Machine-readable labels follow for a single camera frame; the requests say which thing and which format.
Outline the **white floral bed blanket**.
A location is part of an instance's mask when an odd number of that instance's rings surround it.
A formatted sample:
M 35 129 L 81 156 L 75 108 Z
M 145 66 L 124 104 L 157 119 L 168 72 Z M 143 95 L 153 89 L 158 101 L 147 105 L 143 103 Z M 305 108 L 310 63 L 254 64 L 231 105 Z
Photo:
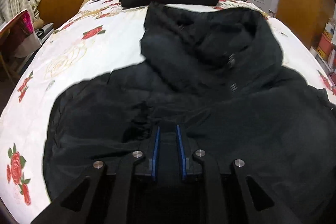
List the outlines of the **white floral bed blanket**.
M 17 223 L 50 203 L 42 158 L 50 112 L 71 85 L 143 61 L 146 7 L 119 0 L 86 3 L 38 50 L 1 114 L 1 200 Z

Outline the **black puffer jacket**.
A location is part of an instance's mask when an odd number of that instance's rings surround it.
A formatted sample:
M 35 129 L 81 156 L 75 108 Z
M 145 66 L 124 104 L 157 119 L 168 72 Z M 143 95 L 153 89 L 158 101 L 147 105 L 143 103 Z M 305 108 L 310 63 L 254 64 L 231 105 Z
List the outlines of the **black puffer jacket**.
M 43 222 L 335 223 L 335 105 L 282 65 L 264 16 L 152 3 L 144 29 L 143 62 L 56 99 Z M 178 124 L 190 146 L 187 178 Z

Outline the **wooden desk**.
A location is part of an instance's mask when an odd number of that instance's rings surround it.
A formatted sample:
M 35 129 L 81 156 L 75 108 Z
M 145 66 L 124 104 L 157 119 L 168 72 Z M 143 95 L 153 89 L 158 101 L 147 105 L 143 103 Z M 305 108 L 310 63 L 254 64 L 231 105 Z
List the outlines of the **wooden desk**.
M 41 47 L 42 43 L 34 30 L 30 13 L 22 10 L 1 27 L 1 66 L 8 79 L 15 84 L 18 73 L 6 62 L 12 58 L 25 58 Z

